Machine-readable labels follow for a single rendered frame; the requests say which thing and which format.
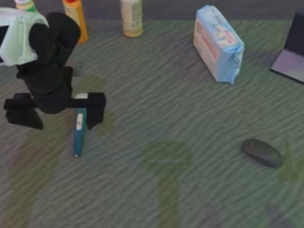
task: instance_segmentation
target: orange bottle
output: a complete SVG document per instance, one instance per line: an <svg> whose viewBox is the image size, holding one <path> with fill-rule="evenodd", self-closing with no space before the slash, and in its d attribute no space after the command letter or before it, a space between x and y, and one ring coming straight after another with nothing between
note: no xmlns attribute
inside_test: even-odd
<svg viewBox="0 0 304 228"><path fill-rule="evenodd" d="M72 18L81 29L81 36L78 43L87 42L88 35L81 0L63 0L63 6L66 15Z"/></svg>

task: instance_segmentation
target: sleeve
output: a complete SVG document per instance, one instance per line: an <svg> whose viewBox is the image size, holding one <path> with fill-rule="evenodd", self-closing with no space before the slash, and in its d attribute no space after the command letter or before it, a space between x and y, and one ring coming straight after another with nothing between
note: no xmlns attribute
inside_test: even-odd
<svg viewBox="0 0 304 228"><path fill-rule="evenodd" d="M45 65L57 52L50 29L44 24L34 24L29 32L29 44L38 55L37 63Z"/></svg>

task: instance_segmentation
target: bottle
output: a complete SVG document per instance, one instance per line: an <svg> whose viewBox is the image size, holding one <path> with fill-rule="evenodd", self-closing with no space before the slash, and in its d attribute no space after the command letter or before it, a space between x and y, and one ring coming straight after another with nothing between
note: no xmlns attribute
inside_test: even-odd
<svg viewBox="0 0 304 228"><path fill-rule="evenodd" d="M86 23L84 11L80 0L63 0L63 6L67 16L72 18L80 27L81 36L78 43L85 43L88 41L88 34L86 30Z"/></svg>
<svg viewBox="0 0 304 228"><path fill-rule="evenodd" d="M120 0L123 22L123 34L129 38L139 37L143 33L142 0Z"/></svg>
<svg viewBox="0 0 304 228"><path fill-rule="evenodd" d="M37 12L35 4L32 0L15 0L16 8L28 12Z"/></svg>

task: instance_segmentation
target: yellow bottle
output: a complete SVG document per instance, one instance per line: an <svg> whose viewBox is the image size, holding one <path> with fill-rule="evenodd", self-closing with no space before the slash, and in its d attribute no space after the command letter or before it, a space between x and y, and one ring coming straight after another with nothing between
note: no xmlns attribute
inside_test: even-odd
<svg viewBox="0 0 304 228"><path fill-rule="evenodd" d="M123 34L129 38L139 37L143 33L142 0L120 0L123 21Z"/></svg>
<svg viewBox="0 0 304 228"><path fill-rule="evenodd" d="M35 4L32 0L15 0L16 8L28 12L37 12Z"/></svg>
<svg viewBox="0 0 304 228"><path fill-rule="evenodd" d="M80 0L63 0L63 6L67 16L72 18L80 27L81 36L78 43L85 43L88 41L88 34L86 30L86 23L84 11Z"/></svg>

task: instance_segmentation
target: computer mouse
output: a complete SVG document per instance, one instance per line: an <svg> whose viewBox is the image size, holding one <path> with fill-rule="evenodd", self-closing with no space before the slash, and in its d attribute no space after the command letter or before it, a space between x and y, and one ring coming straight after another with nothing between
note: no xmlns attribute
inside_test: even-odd
<svg viewBox="0 0 304 228"><path fill-rule="evenodd" d="M242 151L248 157L270 168L278 168L283 164L283 157L279 151L258 139L245 140Z"/></svg>

